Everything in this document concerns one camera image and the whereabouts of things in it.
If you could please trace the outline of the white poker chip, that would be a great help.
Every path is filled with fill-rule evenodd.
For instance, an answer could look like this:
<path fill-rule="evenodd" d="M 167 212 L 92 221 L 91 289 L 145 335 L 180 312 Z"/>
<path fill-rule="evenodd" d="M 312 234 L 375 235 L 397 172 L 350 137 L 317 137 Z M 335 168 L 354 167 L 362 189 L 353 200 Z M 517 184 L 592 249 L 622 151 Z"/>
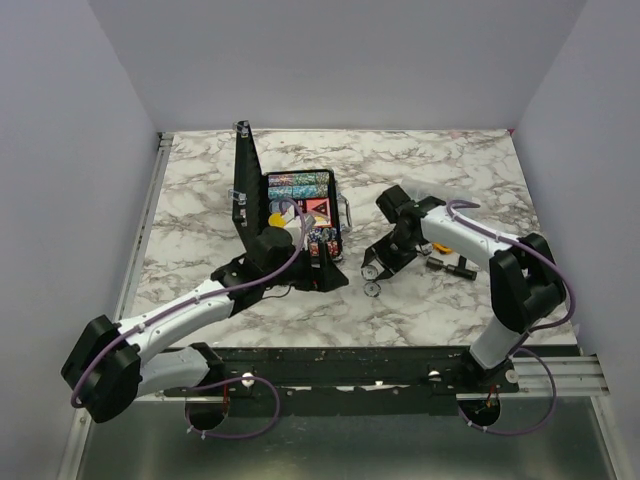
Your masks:
<path fill-rule="evenodd" d="M 381 292 L 381 287 L 376 282 L 368 282 L 364 285 L 363 291 L 368 297 L 378 297 Z"/>
<path fill-rule="evenodd" d="M 361 269 L 361 275 L 367 281 L 374 281 L 378 276 L 378 270 L 373 265 L 367 265 Z"/>

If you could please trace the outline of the red playing card deck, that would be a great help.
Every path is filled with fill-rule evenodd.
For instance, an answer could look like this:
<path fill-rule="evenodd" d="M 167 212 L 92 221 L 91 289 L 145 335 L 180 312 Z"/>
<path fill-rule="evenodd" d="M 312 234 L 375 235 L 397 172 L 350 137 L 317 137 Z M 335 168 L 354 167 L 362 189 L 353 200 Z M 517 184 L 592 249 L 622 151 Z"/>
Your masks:
<path fill-rule="evenodd" d="M 328 198 L 305 200 L 306 212 L 314 218 L 314 226 L 318 228 L 332 227 L 331 204 Z"/>

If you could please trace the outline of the black poker chip case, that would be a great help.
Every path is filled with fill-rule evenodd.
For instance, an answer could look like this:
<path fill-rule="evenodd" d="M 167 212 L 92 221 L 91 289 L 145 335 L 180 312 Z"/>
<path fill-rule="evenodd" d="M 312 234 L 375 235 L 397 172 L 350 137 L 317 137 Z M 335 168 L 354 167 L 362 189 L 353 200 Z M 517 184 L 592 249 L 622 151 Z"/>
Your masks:
<path fill-rule="evenodd" d="M 343 258 L 342 235 L 352 227 L 348 200 L 340 193 L 334 172 L 328 168 L 265 171 L 261 167 L 252 128 L 247 120 L 234 124 L 236 134 L 234 182 L 228 196 L 232 221 L 244 244 L 265 228 L 268 218 L 280 213 L 288 222 L 306 212 L 305 200 L 328 198 L 332 227 L 314 227 L 304 239 L 331 243 L 334 261 Z"/>

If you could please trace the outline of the red triangle card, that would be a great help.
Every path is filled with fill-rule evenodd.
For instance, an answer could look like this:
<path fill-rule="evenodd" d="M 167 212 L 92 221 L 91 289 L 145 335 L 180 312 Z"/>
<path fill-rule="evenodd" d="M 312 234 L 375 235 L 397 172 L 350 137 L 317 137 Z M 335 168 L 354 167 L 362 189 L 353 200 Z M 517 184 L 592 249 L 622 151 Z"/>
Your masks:
<path fill-rule="evenodd" d="M 307 211 L 312 215 L 329 217 L 331 213 L 330 202 L 328 198 L 308 199 Z"/>

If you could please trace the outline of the yellow round dealer chip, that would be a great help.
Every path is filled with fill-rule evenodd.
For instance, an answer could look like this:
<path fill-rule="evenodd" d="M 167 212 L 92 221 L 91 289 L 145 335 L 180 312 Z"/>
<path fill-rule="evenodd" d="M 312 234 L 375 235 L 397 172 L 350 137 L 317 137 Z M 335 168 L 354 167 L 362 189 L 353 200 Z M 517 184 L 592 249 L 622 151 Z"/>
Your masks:
<path fill-rule="evenodd" d="M 272 227 L 284 228 L 288 221 L 280 214 L 273 213 L 268 218 L 268 224 Z"/>

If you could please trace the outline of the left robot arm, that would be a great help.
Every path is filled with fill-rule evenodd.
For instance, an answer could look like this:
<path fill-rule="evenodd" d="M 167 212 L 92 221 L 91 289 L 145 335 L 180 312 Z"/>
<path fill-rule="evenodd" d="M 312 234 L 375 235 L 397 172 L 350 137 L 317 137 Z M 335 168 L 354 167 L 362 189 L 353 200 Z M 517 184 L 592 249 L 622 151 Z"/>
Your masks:
<path fill-rule="evenodd" d="M 254 306 L 275 286 L 326 293 L 348 283 L 327 245 L 312 255 L 303 240 L 268 227 L 244 254 L 168 304 L 118 322 L 105 315 L 89 321 L 61 368 L 70 403 L 104 423 L 154 391 L 186 387 L 212 394 L 222 380 L 212 355 L 194 347 L 168 354 L 166 348 Z"/>

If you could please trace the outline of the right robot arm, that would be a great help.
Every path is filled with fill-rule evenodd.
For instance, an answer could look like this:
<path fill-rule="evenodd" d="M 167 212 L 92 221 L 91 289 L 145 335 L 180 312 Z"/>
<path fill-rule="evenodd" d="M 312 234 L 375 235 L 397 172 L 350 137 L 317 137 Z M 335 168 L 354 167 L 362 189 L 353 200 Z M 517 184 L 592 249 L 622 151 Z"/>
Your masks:
<path fill-rule="evenodd" d="M 385 190 L 376 205 L 393 230 L 368 247 L 361 275 L 371 288 L 409 265 L 426 245 L 441 244 L 487 272 L 493 317 L 462 355 L 460 379 L 480 392 L 539 321 L 565 302 L 568 293 L 544 237 L 518 237 L 464 215 L 478 205 L 433 196 L 419 201 L 400 186 Z"/>

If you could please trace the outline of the grey metal cylinder part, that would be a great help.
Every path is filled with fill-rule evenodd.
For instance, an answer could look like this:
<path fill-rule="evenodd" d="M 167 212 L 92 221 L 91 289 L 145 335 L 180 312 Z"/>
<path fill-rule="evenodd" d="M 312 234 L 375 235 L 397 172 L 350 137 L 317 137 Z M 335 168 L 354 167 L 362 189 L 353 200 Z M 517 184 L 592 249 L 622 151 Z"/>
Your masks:
<path fill-rule="evenodd" d="M 429 257 L 426 260 L 426 266 L 431 269 L 431 270 L 442 270 L 445 268 L 445 264 L 443 261 L 439 260 L 438 258 L 433 258 L 433 257 Z"/>

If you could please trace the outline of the black pipe tee fitting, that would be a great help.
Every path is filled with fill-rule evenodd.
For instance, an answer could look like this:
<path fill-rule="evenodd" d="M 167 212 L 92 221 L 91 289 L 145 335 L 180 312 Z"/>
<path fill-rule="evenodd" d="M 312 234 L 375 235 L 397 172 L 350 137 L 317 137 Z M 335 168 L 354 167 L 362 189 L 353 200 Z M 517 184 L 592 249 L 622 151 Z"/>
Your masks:
<path fill-rule="evenodd" d="M 477 272 L 467 267 L 467 259 L 464 256 L 460 256 L 455 265 L 448 265 L 446 269 L 450 274 L 458 278 L 469 281 L 475 281 L 477 278 Z"/>

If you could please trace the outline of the clear plastic organizer box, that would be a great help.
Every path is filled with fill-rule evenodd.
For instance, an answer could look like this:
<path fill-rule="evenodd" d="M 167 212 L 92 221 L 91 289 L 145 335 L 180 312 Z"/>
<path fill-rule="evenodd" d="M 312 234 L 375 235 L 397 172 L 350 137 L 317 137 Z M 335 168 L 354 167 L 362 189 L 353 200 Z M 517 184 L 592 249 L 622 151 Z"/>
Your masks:
<path fill-rule="evenodd" d="M 409 177 L 401 180 L 400 187 L 407 193 L 412 201 L 417 204 L 427 197 L 434 197 L 443 200 L 445 203 L 456 200 L 470 202 L 479 206 L 479 202 L 473 198 L 469 191 L 459 187 L 416 180 Z"/>

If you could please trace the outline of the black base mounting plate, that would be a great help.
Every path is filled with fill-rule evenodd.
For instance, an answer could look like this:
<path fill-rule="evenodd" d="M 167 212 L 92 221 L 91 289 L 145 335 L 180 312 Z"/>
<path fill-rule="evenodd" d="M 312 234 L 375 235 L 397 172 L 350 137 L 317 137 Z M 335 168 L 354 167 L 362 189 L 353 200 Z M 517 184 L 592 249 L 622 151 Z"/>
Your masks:
<path fill-rule="evenodd" d="M 516 393 L 510 360 L 473 373 L 454 347 L 208 347 L 205 390 L 173 388 L 191 405 L 227 399 L 236 417 L 456 414 L 464 397 Z"/>

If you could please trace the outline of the aluminium rail frame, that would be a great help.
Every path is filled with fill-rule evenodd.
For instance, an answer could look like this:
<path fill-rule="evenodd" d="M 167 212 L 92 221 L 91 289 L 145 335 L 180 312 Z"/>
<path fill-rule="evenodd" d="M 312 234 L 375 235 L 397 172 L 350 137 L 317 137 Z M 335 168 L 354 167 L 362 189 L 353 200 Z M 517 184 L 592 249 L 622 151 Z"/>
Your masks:
<path fill-rule="evenodd" d="M 489 283 L 432 272 L 422 262 L 365 295 L 365 248 L 388 226 L 375 198 L 405 177 L 469 191 L 478 218 L 513 233 L 539 229 L 513 142 L 504 130 L 259 130 L 265 170 L 332 169 L 354 228 L 345 237 L 349 285 L 327 295 L 277 289 L 272 299 L 194 334 L 217 347 L 462 346 L 488 323 Z M 118 299 L 136 316 L 187 293 L 240 254 L 231 223 L 234 134 L 165 133 L 152 161 L 133 252 Z"/>

